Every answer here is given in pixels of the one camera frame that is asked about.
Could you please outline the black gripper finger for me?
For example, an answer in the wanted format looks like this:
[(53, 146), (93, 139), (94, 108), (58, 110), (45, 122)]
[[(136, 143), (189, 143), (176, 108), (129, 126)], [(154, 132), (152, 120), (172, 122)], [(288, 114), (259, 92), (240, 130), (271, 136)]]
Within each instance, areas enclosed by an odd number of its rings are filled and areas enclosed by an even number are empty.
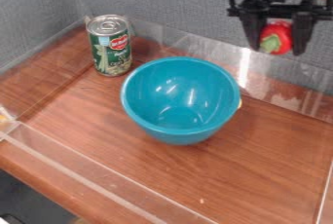
[(300, 56), (308, 47), (316, 19), (311, 12), (298, 12), (294, 14), (292, 37), (294, 55)]
[(257, 51), (261, 48), (263, 29), (267, 26), (268, 10), (240, 12), (240, 20), (251, 48)]

